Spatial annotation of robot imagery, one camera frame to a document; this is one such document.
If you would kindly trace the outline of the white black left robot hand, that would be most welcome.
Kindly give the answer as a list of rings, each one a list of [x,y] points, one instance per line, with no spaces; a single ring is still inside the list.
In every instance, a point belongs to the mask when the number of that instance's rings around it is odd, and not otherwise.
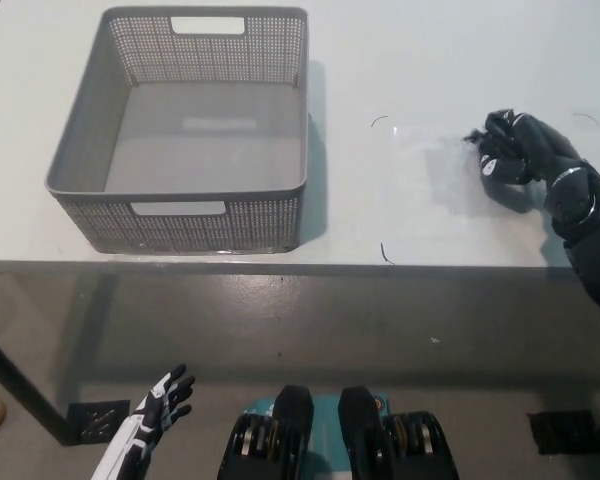
[[[146,478],[152,454],[163,435],[192,411],[195,377],[185,364],[164,375],[121,423],[91,476],[92,480]]]

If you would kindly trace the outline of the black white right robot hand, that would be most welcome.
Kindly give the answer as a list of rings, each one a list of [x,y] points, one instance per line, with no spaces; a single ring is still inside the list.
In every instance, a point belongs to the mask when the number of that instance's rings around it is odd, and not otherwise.
[[[535,116],[512,109],[487,115],[476,146],[481,176],[505,185],[553,182],[584,164],[565,136]]]

